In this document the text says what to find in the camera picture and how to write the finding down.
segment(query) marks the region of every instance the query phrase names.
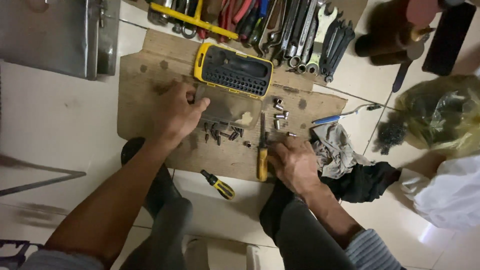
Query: screwdriver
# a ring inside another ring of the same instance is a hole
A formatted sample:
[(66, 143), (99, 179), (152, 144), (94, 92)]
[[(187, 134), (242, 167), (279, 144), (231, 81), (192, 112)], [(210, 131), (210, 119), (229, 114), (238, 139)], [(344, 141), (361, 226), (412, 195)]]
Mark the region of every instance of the screwdriver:
[(257, 178), (260, 182), (267, 180), (267, 143), (265, 138), (265, 113), (262, 112), (262, 119), (260, 120), (260, 144), (258, 145), (258, 164), (257, 164)]
[(220, 181), (215, 175), (210, 174), (205, 170), (202, 170), (200, 173), (205, 176), (211, 186), (218, 190), (218, 192), (223, 198), (231, 200), (233, 199), (233, 197), (235, 197), (235, 191), (233, 191), (233, 189), (229, 185)]

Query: dark pants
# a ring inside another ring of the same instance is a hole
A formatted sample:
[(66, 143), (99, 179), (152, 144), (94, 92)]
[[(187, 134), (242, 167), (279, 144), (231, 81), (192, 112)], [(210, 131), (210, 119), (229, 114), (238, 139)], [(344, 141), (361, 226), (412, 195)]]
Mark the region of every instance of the dark pants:
[[(129, 255), (121, 270), (185, 270), (181, 243), (191, 219), (189, 200), (168, 202), (156, 215), (151, 235)], [(280, 182), (262, 209), (260, 223), (278, 246), (286, 270), (355, 269), (307, 205)]]

